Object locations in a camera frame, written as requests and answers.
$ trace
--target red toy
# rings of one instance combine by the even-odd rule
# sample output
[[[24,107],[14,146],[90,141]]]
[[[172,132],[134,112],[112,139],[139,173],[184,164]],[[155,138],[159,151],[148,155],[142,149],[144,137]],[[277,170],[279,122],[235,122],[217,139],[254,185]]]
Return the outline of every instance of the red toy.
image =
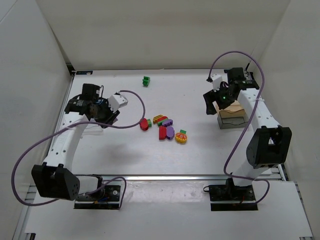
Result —
[[[141,128],[143,131],[147,131],[147,130],[148,130],[149,124],[148,124],[147,119],[144,118],[144,119],[140,122],[140,128]]]
[[[166,139],[167,129],[164,126],[159,126],[159,140]]]

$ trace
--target white wall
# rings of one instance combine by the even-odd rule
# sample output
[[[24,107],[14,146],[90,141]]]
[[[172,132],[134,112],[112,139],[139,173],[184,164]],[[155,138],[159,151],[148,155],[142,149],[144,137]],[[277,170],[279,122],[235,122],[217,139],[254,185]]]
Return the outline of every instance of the white wall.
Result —
[[[292,0],[260,60],[266,104],[292,130],[286,167],[290,179],[298,182],[316,239],[320,239],[319,12],[318,0]]]
[[[17,158],[52,133],[70,75],[53,33],[35,0],[0,3],[0,238],[11,240],[22,205],[10,177]],[[47,143],[32,151],[18,169],[16,184],[24,197],[31,168]]]
[[[259,58],[290,0],[37,0],[76,70],[209,68]],[[216,67],[245,67],[226,56]]]

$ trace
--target purple toy block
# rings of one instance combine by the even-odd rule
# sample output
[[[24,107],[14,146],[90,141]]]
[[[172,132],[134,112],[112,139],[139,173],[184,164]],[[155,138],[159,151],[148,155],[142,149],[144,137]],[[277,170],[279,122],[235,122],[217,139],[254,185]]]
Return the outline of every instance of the purple toy block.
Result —
[[[166,128],[166,138],[171,140],[174,138],[174,136],[175,136],[174,128],[172,126],[168,126]]]
[[[174,121],[172,119],[168,119],[168,120],[165,120],[163,123],[162,123],[162,126],[164,127],[168,127],[170,125],[174,124]]]

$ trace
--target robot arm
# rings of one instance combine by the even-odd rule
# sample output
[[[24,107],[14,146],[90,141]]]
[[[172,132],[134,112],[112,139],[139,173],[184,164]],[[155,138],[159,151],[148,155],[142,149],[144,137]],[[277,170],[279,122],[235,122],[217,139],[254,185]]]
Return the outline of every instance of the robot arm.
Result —
[[[61,129],[76,122],[96,121],[112,125],[119,115],[119,108],[128,104],[121,94],[108,99],[99,97],[100,87],[84,84],[79,99],[68,101]],[[72,162],[87,124],[77,125],[58,135],[42,165],[31,171],[36,188],[42,197],[74,200],[80,189],[79,179],[72,174]]]
[[[228,83],[222,81],[222,77],[214,75],[207,79],[213,89],[203,95],[206,103],[206,113],[217,113],[213,102],[219,109],[225,109],[237,100],[250,116],[254,105],[258,101],[256,111],[252,119],[254,135],[246,149],[246,160],[241,167],[233,172],[235,176],[256,179],[268,168],[272,168],[286,161],[292,132],[289,127],[282,127],[272,117],[264,100],[257,99],[259,86],[254,79],[245,77],[241,67],[232,68],[227,73]],[[252,184],[252,180],[233,178],[235,186],[244,187]]]

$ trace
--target purple toy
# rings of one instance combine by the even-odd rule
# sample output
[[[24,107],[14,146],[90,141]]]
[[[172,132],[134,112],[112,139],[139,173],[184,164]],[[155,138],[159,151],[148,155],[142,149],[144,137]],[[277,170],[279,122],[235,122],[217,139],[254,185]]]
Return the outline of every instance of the purple toy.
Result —
[[[162,123],[162,126],[164,127],[168,127],[170,125],[174,124],[174,121],[172,119],[168,119],[168,120],[165,120],[163,123]]]
[[[167,139],[173,139],[174,138],[174,136],[175,136],[175,130],[174,130],[174,128],[172,127],[172,126],[168,126],[167,128],[166,128],[166,138]]]

